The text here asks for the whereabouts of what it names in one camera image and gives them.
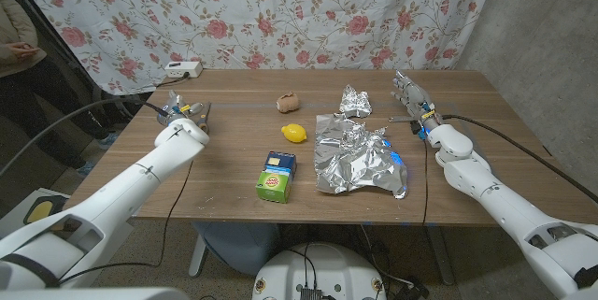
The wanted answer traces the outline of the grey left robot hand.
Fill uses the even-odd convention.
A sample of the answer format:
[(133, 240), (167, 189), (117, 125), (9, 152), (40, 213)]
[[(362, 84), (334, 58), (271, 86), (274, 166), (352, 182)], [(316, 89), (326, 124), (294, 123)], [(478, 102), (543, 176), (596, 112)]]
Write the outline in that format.
[(205, 107), (203, 103), (194, 103), (188, 105), (181, 95), (174, 90), (169, 91), (169, 98), (162, 108), (164, 113), (157, 115), (157, 121), (163, 126), (167, 126), (170, 122), (181, 118), (190, 118), (199, 114)]

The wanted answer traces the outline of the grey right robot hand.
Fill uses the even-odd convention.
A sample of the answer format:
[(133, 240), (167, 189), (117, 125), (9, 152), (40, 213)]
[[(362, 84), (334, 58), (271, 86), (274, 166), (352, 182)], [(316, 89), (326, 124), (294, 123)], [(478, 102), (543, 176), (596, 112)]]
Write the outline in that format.
[(392, 82), (396, 87), (392, 96), (406, 107), (410, 120), (416, 121), (425, 133), (443, 123), (429, 94), (421, 86), (399, 70), (395, 72)]

